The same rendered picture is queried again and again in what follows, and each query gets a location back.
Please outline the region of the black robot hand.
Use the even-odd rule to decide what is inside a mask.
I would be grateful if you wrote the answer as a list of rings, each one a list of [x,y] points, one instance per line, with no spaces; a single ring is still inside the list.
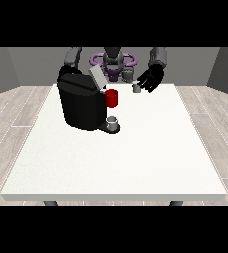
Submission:
[[[71,67],[69,65],[63,65],[59,70],[58,78],[61,78],[65,74],[81,74],[81,71],[76,67]]]
[[[160,64],[153,64],[140,77],[137,78],[137,81],[141,89],[145,89],[151,93],[162,82],[163,77],[163,67]]]

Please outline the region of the black coffee machine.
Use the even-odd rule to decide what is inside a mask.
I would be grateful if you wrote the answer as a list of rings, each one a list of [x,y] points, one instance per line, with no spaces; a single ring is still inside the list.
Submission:
[[[108,134],[120,132],[107,122],[106,95],[97,89],[92,77],[83,74],[64,74],[57,83],[66,122],[80,130],[101,130]]]

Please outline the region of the red pod holder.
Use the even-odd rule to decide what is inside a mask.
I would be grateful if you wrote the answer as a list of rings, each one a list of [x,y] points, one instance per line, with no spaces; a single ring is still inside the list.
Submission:
[[[105,92],[106,106],[114,108],[118,105],[118,91],[116,89],[108,89]]]

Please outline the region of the small grey cup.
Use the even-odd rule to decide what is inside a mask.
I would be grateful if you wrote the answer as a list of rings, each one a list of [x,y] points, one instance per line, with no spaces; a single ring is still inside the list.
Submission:
[[[116,116],[108,116],[106,118],[107,129],[109,131],[115,131],[118,128],[118,119]]]

